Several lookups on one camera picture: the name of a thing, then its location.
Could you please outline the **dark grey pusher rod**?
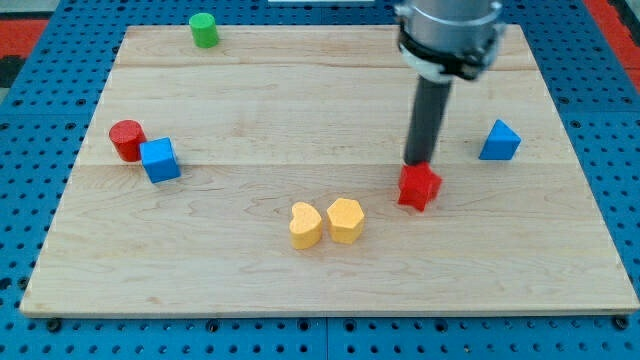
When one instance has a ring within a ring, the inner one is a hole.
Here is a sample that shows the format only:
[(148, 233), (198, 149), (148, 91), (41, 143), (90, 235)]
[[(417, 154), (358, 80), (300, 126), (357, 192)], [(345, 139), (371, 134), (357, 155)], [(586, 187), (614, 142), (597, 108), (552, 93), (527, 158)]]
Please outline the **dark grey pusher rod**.
[(404, 149), (404, 163), (430, 163), (434, 154), (451, 83), (436, 83), (420, 77)]

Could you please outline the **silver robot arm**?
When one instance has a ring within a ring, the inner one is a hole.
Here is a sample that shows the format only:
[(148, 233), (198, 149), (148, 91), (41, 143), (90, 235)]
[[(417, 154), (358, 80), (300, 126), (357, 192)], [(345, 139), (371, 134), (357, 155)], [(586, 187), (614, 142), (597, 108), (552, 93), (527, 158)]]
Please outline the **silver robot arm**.
[(452, 83), (475, 81), (497, 58), (501, 0), (404, 0), (394, 6), (397, 46), (418, 75), (404, 163), (433, 157)]

